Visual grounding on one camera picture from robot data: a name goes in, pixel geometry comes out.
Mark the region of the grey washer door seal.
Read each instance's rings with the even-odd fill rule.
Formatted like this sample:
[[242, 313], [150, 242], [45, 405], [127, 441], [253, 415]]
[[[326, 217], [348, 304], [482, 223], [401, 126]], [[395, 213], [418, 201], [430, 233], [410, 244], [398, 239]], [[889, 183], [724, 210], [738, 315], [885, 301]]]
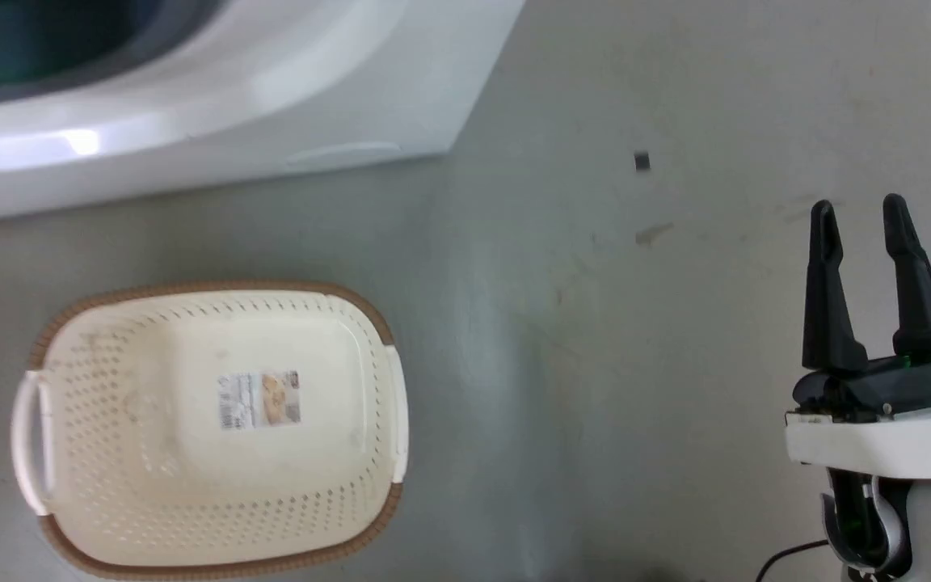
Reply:
[[0, 103], [84, 87], [170, 54], [228, 0], [0, 0]]

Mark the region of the white washing machine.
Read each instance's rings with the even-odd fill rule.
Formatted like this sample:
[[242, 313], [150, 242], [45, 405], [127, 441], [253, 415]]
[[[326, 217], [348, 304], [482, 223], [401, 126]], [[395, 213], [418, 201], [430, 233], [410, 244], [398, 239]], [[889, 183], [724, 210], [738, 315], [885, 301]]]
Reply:
[[0, 220], [447, 154], [525, 0], [228, 0], [173, 52], [0, 103]]

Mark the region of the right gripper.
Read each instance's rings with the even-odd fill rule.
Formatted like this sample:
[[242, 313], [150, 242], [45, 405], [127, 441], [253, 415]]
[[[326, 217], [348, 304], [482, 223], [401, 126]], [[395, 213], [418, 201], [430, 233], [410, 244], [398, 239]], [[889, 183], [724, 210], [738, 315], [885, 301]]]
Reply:
[[[908, 203], [883, 200], [884, 244], [894, 262], [899, 326], [895, 354], [931, 360], [931, 262]], [[811, 209], [802, 364], [858, 373], [867, 350], [854, 338], [844, 288], [841, 234], [828, 200]], [[809, 373], [798, 406], [786, 413], [792, 461], [889, 479], [931, 479], [931, 362], [879, 360], [872, 373], [846, 380]]]

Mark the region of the cream perforated laundry basket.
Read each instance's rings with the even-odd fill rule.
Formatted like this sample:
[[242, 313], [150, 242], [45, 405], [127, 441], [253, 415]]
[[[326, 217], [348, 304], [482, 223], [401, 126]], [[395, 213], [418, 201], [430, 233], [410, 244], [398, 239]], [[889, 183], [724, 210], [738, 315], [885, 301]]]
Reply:
[[[44, 328], [29, 369], [54, 407], [51, 515], [38, 526], [90, 575], [311, 567], [367, 546], [402, 500], [402, 358], [380, 310], [350, 289], [200, 281], [90, 296]], [[221, 428], [218, 377], [289, 369], [299, 424]]]

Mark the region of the printed basket label sticker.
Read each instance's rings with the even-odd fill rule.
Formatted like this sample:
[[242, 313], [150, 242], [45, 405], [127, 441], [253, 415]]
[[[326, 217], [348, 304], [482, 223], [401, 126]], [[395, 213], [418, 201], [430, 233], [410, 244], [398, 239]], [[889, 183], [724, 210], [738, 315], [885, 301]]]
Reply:
[[217, 412], [223, 430], [299, 424], [300, 375], [289, 369], [220, 376], [217, 379]]

